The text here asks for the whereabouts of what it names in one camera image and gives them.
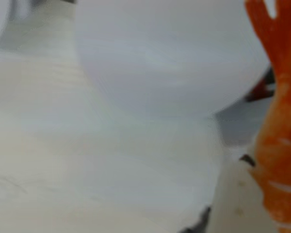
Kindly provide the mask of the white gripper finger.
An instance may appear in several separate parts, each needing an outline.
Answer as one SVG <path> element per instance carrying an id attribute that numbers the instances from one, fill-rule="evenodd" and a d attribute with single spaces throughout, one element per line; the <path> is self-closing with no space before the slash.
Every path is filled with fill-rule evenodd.
<path id="1" fill-rule="evenodd" d="M 245 154 L 225 166 L 215 189 L 208 233 L 276 233 L 263 207 L 263 194 L 249 171 L 255 161 Z"/>

